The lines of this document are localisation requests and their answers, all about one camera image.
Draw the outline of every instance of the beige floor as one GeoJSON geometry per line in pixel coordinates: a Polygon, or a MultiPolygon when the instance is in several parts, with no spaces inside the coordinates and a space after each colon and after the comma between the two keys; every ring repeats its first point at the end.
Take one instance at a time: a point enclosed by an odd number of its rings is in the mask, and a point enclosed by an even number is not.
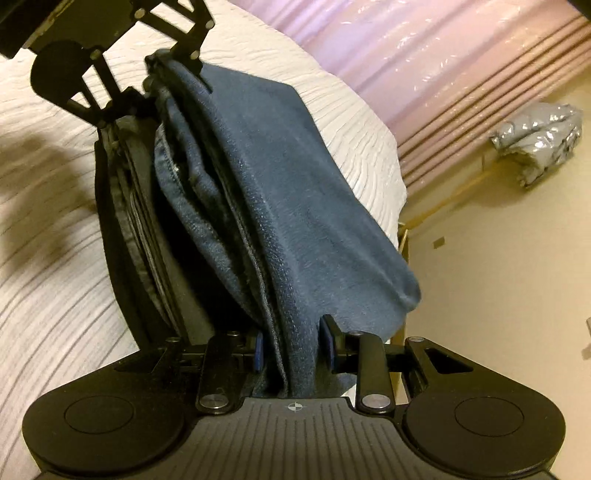
{"type": "MultiPolygon", "coordinates": [[[[567,422],[553,472],[588,480],[591,73],[555,97],[587,112],[569,163],[527,193],[505,169],[411,235],[423,301],[407,335],[428,337],[551,398],[567,422]],[[434,249],[441,237],[445,245],[434,249]]],[[[424,201],[411,200],[407,217],[424,201]]]]}

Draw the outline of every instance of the curtain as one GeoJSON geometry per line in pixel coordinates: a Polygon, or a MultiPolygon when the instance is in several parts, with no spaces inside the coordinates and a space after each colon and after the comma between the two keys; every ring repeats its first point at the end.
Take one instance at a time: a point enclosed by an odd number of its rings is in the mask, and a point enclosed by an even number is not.
{"type": "Polygon", "coordinates": [[[412,194],[591,64],[566,0],[233,0],[344,80],[398,141],[412,194]]]}

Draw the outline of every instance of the gray plastic bag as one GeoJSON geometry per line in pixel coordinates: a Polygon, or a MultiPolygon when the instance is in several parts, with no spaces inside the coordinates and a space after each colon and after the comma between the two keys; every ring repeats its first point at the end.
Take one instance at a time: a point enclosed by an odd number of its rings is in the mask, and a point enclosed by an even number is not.
{"type": "Polygon", "coordinates": [[[523,187],[568,160],[582,134],[583,115],[571,105],[535,103],[492,134],[500,155],[518,154],[523,165],[518,178],[523,187]]]}

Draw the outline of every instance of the jeans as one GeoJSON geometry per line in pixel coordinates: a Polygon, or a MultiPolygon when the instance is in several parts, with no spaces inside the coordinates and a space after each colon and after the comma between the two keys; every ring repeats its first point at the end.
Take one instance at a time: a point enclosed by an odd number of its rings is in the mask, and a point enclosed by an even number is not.
{"type": "Polygon", "coordinates": [[[254,394],[342,393],[352,378],[319,356],[320,317],[386,340],[420,299],[413,274],[291,86],[209,64],[196,77],[163,51],[147,64],[162,120],[158,184],[265,335],[254,394]]]}

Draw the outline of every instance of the white bedspread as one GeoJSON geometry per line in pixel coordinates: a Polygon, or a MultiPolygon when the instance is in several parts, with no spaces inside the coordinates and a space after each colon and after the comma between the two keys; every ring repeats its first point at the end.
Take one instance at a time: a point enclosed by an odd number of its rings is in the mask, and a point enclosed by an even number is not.
{"type": "MultiPolygon", "coordinates": [[[[289,38],[225,0],[202,59],[293,85],[353,191],[396,242],[405,201],[388,128],[289,38]]],[[[139,88],[171,43],[137,25],[107,58],[139,88]]],[[[96,131],[33,94],[33,55],[0,60],[0,478],[37,474],[21,436],[30,403],[136,350],[115,302],[95,211],[96,131]]]]}

